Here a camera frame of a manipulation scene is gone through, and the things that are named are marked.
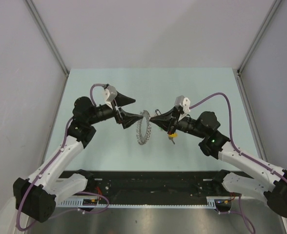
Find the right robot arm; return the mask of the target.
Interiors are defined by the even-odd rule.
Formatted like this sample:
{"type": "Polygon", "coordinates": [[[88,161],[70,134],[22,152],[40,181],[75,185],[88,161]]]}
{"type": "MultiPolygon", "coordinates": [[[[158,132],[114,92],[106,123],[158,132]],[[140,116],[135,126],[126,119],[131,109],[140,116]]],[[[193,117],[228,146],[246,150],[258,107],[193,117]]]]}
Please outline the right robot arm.
{"type": "Polygon", "coordinates": [[[218,131],[220,123],[214,112],[205,111],[197,119],[180,117],[180,109],[152,117],[150,122],[168,134],[176,131],[202,138],[199,147],[204,155],[229,163],[247,177],[221,170],[212,183],[213,192],[239,193],[264,202],[272,211],[287,218],[287,169],[249,156],[227,136],[218,131]]]}

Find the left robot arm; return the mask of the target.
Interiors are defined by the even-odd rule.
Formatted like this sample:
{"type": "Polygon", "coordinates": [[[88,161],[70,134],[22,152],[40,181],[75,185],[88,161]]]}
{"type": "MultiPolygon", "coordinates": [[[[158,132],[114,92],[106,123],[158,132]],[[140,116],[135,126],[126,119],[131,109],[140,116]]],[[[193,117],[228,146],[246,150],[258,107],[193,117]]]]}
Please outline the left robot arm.
{"type": "Polygon", "coordinates": [[[73,116],[66,124],[63,140],[54,154],[28,178],[19,177],[14,182],[17,227],[20,225],[21,214],[43,223],[51,217],[59,203],[78,193],[89,195],[94,192],[95,182],[83,170],[62,182],[57,181],[69,163],[94,137],[94,124],[114,118],[117,124],[127,129],[143,118],[142,115],[122,109],[134,103],[135,99],[119,93],[111,85],[104,89],[103,94],[105,104],[99,106],[89,97],[78,98],[74,103],[73,116]]]}

